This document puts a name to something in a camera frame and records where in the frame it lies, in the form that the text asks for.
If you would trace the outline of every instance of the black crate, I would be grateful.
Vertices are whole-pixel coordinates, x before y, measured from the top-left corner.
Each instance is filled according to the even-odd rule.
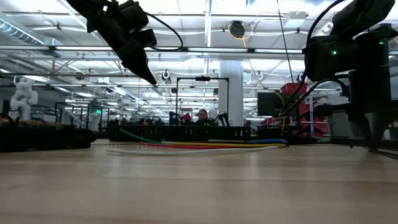
[[[120,132],[124,129],[132,134],[153,141],[207,141],[209,139],[246,141],[250,138],[250,127],[218,127],[218,126],[112,126],[110,141],[139,142]]]

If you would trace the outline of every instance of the ceiling duct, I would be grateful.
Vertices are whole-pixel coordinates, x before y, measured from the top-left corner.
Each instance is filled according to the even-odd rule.
[[[15,37],[29,45],[62,45],[52,37],[45,37],[32,32],[27,27],[14,22],[10,17],[0,12],[0,31]],[[59,58],[62,55],[54,50],[40,50],[44,55]]]

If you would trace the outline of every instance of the ceiling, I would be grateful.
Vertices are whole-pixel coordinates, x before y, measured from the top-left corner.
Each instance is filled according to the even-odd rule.
[[[255,0],[249,1],[252,4],[247,6],[246,0],[145,0],[140,1],[141,7],[151,14],[158,16],[168,25],[172,26],[182,35],[184,46],[186,47],[226,47],[226,48],[244,48],[241,40],[236,40],[228,33],[228,26],[232,20],[243,22],[246,30],[246,47],[248,49],[284,49],[285,43],[287,49],[302,49],[306,43],[308,30],[332,0],[280,0],[279,5],[275,0]],[[344,8],[351,1],[345,1],[336,6],[329,12],[317,25],[314,35],[327,34],[330,28],[331,18],[335,12]],[[281,24],[278,15],[280,9],[283,23],[289,20],[289,12],[304,12],[306,18],[298,27],[284,28],[285,41],[281,33]],[[2,0],[0,5],[2,15],[8,22],[12,22],[24,32],[34,37],[43,39],[54,38],[59,41],[58,45],[67,46],[100,46],[107,43],[98,34],[88,34],[86,32],[86,19],[77,14],[66,3],[65,0]],[[385,22],[391,23],[393,27],[398,26],[398,6],[394,6]],[[210,33],[206,33],[206,25],[209,24]],[[149,24],[146,27],[155,30],[158,46],[176,47],[179,45],[177,37],[170,33],[159,22],[149,18]],[[0,32],[0,45],[23,45],[27,44],[15,37],[11,37],[5,32]],[[396,43],[390,43],[392,50],[396,49]],[[175,99],[172,93],[172,87],[175,85],[177,77],[195,77],[208,75],[217,77],[220,60],[242,60],[245,73],[245,91],[246,99],[255,98],[261,85],[256,76],[263,85],[271,88],[280,88],[288,82],[291,82],[289,62],[285,52],[278,54],[246,54],[231,52],[153,52],[148,51],[149,68],[153,71],[159,85],[164,88],[152,88],[145,80],[139,79],[134,74],[125,70],[120,65],[120,61],[111,51],[98,50],[70,50],[60,51],[59,58],[53,55],[45,55],[37,50],[4,50],[0,48],[0,68],[9,72],[19,73],[50,73],[57,71],[57,77],[49,77],[39,83],[64,84],[59,91],[63,91],[68,96],[73,96],[73,100],[79,101],[85,98],[85,101],[92,100],[80,96],[76,93],[90,93],[108,106],[116,106],[113,110],[132,113],[137,110],[143,116],[164,116],[170,111],[170,107],[175,107]],[[252,72],[249,60],[252,63],[256,74]],[[296,82],[296,77],[304,71],[305,65],[303,55],[290,55],[290,67]],[[171,78],[171,86],[162,79],[163,72],[167,70]],[[120,90],[114,90],[109,94],[104,88],[95,86],[65,86],[65,84],[94,84],[98,79],[103,84],[107,82],[110,85],[133,85],[130,87],[121,87]],[[218,86],[216,81],[207,83],[193,83],[191,81],[181,81],[183,86],[201,85],[207,88],[186,89],[179,91],[181,97],[197,96],[197,99],[183,99],[179,106],[192,107],[193,112],[199,108],[218,108],[215,99],[203,98],[214,97],[213,89]],[[245,114],[254,116],[256,102],[245,100]]]

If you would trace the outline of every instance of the person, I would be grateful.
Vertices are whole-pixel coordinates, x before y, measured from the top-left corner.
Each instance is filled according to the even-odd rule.
[[[195,123],[197,125],[208,125],[208,117],[207,111],[205,109],[201,109],[198,113],[198,121]]]

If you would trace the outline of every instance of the black cable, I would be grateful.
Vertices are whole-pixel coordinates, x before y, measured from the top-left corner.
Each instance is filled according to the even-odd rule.
[[[345,0],[337,0],[335,2],[333,2],[332,4],[330,4],[329,7],[327,7],[314,21],[314,23],[312,24],[310,30],[308,31],[308,35],[307,35],[307,43],[305,44],[305,48],[309,49],[310,47],[310,42],[311,42],[311,37],[312,37],[312,33],[315,30],[316,26],[318,25],[318,23],[321,21],[322,17],[325,16],[330,9],[332,9],[333,7],[337,6],[338,4],[342,3]],[[292,94],[292,96],[285,102],[285,105],[282,107],[282,109],[280,110],[279,116],[283,116],[284,114],[287,114],[288,112],[285,111],[286,106],[298,95],[299,91],[301,90],[301,88],[303,88],[304,83],[305,83],[305,79],[307,77],[307,67],[304,70],[303,73],[303,77],[302,80],[300,82],[300,85],[298,86],[298,88],[294,91],[294,93]]]
[[[150,47],[150,48],[152,48],[152,49],[154,49],[154,50],[160,50],[160,51],[177,51],[177,50],[181,50],[181,48],[184,46],[184,43],[183,43],[183,41],[182,41],[182,38],[181,38],[180,34],[178,34],[178,32],[175,31],[175,29],[173,29],[172,27],[170,27],[167,23],[163,22],[163,21],[162,21],[161,19],[159,19],[158,17],[156,17],[156,16],[154,16],[154,15],[152,15],[152,14],[149,14],[148,12],[145,12],[145,14],[147,14],[147,16],[150,16],[150,17],[154,18],[154,19],[157,20],[159,23],[163,24],[164,26],[166,26],[167,28],[169,28],[171,31],[173,31],[173,33],[178,37],[178,39],[179,39],[180,42],[181,42],[181,46],[179,46],[179,47],[176,48],[176,49],[158,49],[158,48],[156,48],[156,47]]]
[[[281,31],[282,31],[282,37],[284,38],[284,44],[285,44],[285,50],[286,50],[287,63],[289,64],[289,70],[290,70],[290,77],[292,78],[292,83],[294,83],[292,66],[291,66],[291,64],[290,64],[289,52],[288,52],[288,50],[287,50],[287,44],[286,44],[286,37],[285,37],[284,25],[283,25],[283,23],[282,23],[282,15],[281,15],[280,9],[279,9],[279,0],[276,0],[276,3],[277,3],[277,5],[278,5],[278,14],[279,14],[280,29],[281,29]]]
[[[289,109],[287,109],[282,114],[279,114],[279,116],[286,116],[289,112],[292,111],[292,109],[294,109],[296,106],[298,106],[314,89],[316,89],[316,87],[318,87],[318,85],[320,85],[321,83],[324,83],[324,82],[337,82],[341,85],[342,90],[344,90],[346,87],[346,85],[342,81],[335,79],[335,78],[326,78],[324,80],[321,80],[321,81],[317,82],[314,86],[312,86],[311,89],[309,89],[304,95],[302,95],[300,97],[300,99],[298,99]]]

